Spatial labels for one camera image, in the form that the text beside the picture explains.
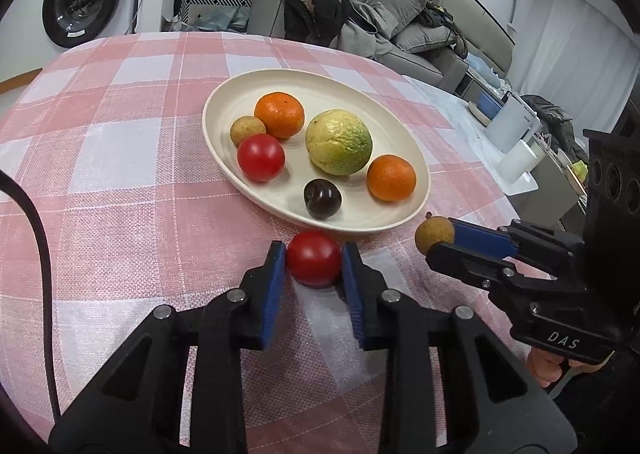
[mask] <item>silver bolt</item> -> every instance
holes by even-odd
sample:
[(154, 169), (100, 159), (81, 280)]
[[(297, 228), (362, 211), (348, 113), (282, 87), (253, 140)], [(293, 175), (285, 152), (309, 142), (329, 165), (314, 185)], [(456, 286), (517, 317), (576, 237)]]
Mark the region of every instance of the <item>silver bolt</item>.
[(380, 297), (385, 303), (397, 303), (400, 301), (400, 292), (398, 290), (385, 290)]
[(161, 304), (160, 306), (156, 306), (154, 308), (154, 317), (156, 319), (162, 320), (166, 319), (171, 315), (171, 306), (168, 304)]
[(474, 311), (468, 306), (458, 306), (456, 308), (456, 317), (462, 320), (469, 320), (473, 317)]
[(240, 290), (240, 288), (234, 288), (226, 292), (226, 298), (232, 303), (242, 303), (245, 297), (246, 293), (244, 293), (244, 290)]

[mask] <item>cream oval plate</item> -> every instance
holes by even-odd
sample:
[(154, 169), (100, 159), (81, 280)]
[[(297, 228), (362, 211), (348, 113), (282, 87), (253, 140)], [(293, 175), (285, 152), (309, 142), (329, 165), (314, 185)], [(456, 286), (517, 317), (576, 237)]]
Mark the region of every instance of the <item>cream oval plate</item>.
[[(280, 141), (286, 155), (284, 170), (268, 183), (255, 183), (244, 176), (238, 166), (229, 129), (241, 116), (253, 115), (258, 99), (274, 91), (289, 93), (300, 101), (305, 108), (305, 126), (297, 135)], [(367, 124), (373, 139), (371, 160), (380, 155), (398, 155), (414, 167), (417, 185), (410, 198), (400, 203), (384, 203), (373, 198), (366, 184), (369, 164), (351, 176), (337, 177), (323, 173), (311, 163), (305, 148), (306, 125), (330, 109), (350, 111)], [(209, 96), (202, 113), (202, 130), (225, 177), (254, 203), (297, 225), (373, 234), (414, 217), (429, 195), (429, 167), (401, 121), (365, 94), (322, 75), (296, 70), (259, 70), (235, 76)], [(340, 210), (323, 221), (309, 215), (302, 194), (305, 185), (318, 177), (332, 181), (342, 194)]]

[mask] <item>green lemon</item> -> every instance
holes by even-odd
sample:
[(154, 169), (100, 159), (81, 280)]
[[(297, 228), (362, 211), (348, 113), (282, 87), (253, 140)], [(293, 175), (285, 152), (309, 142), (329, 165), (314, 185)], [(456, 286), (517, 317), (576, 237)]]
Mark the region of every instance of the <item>green lemon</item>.
[(367, 126), (353, 113), (334, 109), (320, 113), (306, 129), (306, 150), (325, 173), (346, 176), (361, 170), (373, 151)]

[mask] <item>red cherry tomato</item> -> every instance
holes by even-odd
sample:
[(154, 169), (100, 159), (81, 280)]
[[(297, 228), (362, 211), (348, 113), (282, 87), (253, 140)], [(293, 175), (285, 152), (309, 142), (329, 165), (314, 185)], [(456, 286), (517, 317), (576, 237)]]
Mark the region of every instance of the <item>red cherry tomato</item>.
[(284, 149), (271, 135), (253, 135), (244, 139), (236, 156), (242, 172), (253, 181), (269, 181), (284, 167)]
[(320, 232), (302, 232), (287, 247), (287, 268), (301, 284), (327, 287), (340, 275), (340, 245)]

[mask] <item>black cable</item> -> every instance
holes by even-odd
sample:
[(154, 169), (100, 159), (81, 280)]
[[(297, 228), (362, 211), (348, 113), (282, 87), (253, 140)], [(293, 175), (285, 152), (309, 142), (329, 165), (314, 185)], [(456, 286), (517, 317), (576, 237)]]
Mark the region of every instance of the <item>black cable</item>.
[(26, 192), (9, 176), (0, 171), (0, 190), (6, 193), (27, 216), (38, 245), (40, 255), (40, 272), (42, 274), (42, 335), (44, 342), (44, 370), (47, 375), (47, 389), (53, 420), (60, 418), (60, 403), (56, 390), (56, 375), (53, 370), (53, 296), (51, 288), (51, 257), (47, 245), (47, 235), (44, 232), (42, 220), (33, 202)]

